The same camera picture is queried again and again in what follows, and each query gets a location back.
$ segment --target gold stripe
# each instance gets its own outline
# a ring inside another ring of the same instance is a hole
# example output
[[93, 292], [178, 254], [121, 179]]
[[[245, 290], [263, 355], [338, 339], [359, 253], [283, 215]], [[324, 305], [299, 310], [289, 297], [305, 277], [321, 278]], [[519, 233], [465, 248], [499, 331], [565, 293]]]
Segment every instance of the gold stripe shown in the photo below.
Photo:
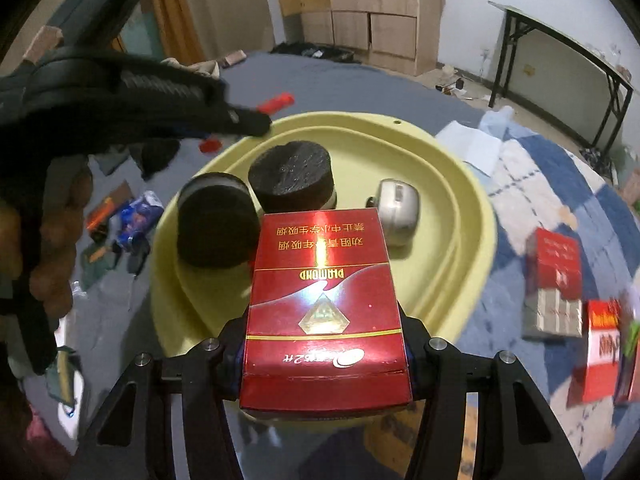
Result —
[[247, 339], [257, 341], [320, 341], [323, 339], [356, 339], [359, 337], [373, 337], [377, 335], [399, 334], [402, 330], [379, 330], [378, 332], [361, 332], [359, 334], [333, 334], [333, 335], [248, 335]]
[[255, 269], [255, 270], [300, 270], [300, 269], [333, 269], [334, 267], [369, 267], [373, 265], [389, 264], [389, 262], [378, 262], [376, 264], [353, 264], [353, 265], [327, 265], [324, 267], [279, 267], [276, 269]]

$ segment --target black lid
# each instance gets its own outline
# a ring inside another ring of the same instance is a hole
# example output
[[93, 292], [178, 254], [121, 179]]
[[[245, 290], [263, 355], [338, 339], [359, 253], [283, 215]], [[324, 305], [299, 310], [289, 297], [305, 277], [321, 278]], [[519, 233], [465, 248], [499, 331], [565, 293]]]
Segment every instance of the black lid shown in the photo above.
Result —
[[228, 173], [191, 179], [178, 197], [178, 256], [195, 267], [229, 269], [254, 257], [260, 222], [248, 187]]
[[265, 213], [322, 209], [334, 193], [331, 157], [308, 140], [274, 146], [251, 165], [249, 184]]

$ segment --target table leg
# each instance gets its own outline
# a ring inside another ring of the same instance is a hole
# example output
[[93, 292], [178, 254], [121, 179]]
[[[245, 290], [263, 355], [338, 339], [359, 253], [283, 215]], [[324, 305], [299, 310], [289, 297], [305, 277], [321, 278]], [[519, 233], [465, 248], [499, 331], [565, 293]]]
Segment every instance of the table leg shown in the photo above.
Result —
[[504, 22], [504, 35], [502, 37], [502, 49], [500, 50], [500, 59], [498, 60], [498, 70], [495, 73], [494, 87], [491, 90], [491, 98], [489, 99], [489, 108], [494, 107], [495, 97], [498, 93], [498, 88], [500, 88], [502, 69], [504, 68], [504, 61], [507, 57], [507, 46], [509, 44], [509, 36], [511, 35], [511, 19], [511, 14], [507, 11]]
[[607, 156], [607, 154], [609, 153], [609, 150], [613, 146], [613, 142], [616, 140], [616, 137], [618, 136], [620, 127], [622, 126], [622, 121], [624, 120], [626, 115], [626, 109], [629, 108], [629, 103], [631, 102], [632, 95], [633, 95], [633, 91], [627, 88], [626, 95], [625, 95], [625, 103], [622, 105], [622, 110], [620, 110], [620, 114], [618, 115], [618, 120], [616, 122], [616, 125], [613, 127], [613, 131], [611, 132], [609, 141], [607, 142], [607, 145], [604, 147], [604, 150], [602, 152], [602, 158]]
[[515, 22], [514, 38], [513, 43], [511, 43], [511, 57], [509, 59], [509, 67], [507, 69], [507, 79], [505, 79], [504, 86], [502, 87], [502, 97], [507, 97], [509, 81], [511, 80], [511, 72], [513, 71], [513, 61], [516, 59], [516, 49], [518, 48], [518, 28], [520, 27], [520, 21], [516, 18]]
[[600, 136], [604, 131], [604, 127], [607, 125], [607, 121], [609, 120], [609, 115], [611, 114], [611, 110], [613, 110], [613, 102], [615, 101], [615, 95], [618, 92], [618, 88], [620, 88], [620, 83], [614, 82], [613, 86], [611, 86], [611, 82], [609, 79], [609, 75], [607, 74], [607, 85], [609, 86], [609, 92], [611, 94], [611, 98], [609, 99], [609, 105], [607, 106], [607, 111], [604, 113], [604, 118], [600, 123], [600, 127], [598, 128], [598, 133], [596, 134], [593, 142], [591, 143], [591, 147], [595, 148], [600, 140]]

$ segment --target blue snack package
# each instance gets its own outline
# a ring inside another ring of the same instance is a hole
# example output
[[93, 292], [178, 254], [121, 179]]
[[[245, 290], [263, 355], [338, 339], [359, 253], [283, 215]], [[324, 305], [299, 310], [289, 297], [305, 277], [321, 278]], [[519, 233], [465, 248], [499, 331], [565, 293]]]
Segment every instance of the blue snack package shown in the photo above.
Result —
[[133, 241], [145, 237], [156, 226], [163, 212], [164, 207], [156, 194], [145, 191], [117, 213], [122, 226], [116, 238], [118, 245], [130, 251]]

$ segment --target screw head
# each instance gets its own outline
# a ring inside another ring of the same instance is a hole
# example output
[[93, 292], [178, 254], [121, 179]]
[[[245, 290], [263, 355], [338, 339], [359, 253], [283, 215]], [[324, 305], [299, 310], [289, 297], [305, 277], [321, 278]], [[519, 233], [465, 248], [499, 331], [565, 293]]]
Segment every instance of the screw head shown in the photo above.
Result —
[[142, 352], [142, 354], [136, 355], [136, 366], [146, 366], [151, 362], [151, 354]]
[[215, 337], [210, 337], [209, 339], [205, 339], [201, 345], [207, 352], [211, 352], [220, 346], [220, 341]]
[[514, 355], [514, 353], [509, 352], [508, 350], [503, 350], [498, 355], [500, 356], [500, 361], [502, 361], [505, 364], [510, 365], [516, 362], [516, 356]]
[[447, 347], [447, 342], [441, 337], [432, 337], [429, 339], [429, 346], [434, 350], [444, 350]]

